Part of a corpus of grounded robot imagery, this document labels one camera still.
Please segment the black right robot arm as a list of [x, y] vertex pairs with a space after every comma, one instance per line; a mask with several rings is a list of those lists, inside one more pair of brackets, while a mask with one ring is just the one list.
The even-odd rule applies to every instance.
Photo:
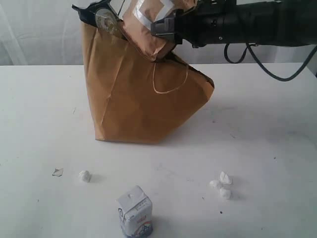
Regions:
[[273, 0], [237, 4], [235, 0], [200, 0], [190, 10], [173, 10], [151, 24], [151, 34], [194, 48], [211, 44], [299, 47], [317, 43], [315, 0]]

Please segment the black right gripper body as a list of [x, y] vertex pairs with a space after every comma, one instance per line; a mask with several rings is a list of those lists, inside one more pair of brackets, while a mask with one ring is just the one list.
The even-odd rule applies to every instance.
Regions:
[[189, 10], [177, 9], [174, 17], [174, 42], [181, 45], [183, 40], [199, 48], [211, 44], [224, 44], [224, 22], [236, 9], [235, 0], [199, 0]]

